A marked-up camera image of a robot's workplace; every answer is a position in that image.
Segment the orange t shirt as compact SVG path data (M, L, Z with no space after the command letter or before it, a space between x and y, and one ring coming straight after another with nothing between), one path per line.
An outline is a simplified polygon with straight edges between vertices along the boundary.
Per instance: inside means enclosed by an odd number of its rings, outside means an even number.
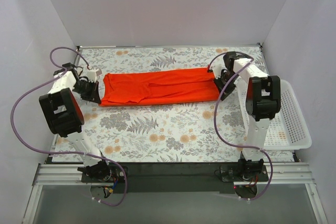
M206 68L108 73L101 106L144 106L215 101L219 91Z

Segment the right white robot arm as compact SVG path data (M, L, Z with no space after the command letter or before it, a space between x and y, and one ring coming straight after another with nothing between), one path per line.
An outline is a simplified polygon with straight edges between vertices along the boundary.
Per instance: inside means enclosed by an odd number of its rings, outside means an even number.
M219 169L224 182L248 181L257 178L270 179L264 166L264 150L267 130L281 108L281 87L278 76L270 76L253 64L253 57L243 52L229 51L219 54L224 65L210 63L208 72L214 74L219 91L216 106L236 88L235 80L241 78L247 84L243 109L249 116L247 141L237 162Z

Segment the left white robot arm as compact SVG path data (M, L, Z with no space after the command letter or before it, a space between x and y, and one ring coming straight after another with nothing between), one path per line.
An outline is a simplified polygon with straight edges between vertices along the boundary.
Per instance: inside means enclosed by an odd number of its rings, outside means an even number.
M111 178L112 170L108 162L102 160L102 152L94 146L83 130L84 115L74 97L80 95L84 101L101 103L99 81L95 71L80 77L77 67L72 63L62 65L62 70L54 72L56 81L50 91L39 97L39 103L52 133L67 139L82 158L83 168L79 171L92 179L106 182Z

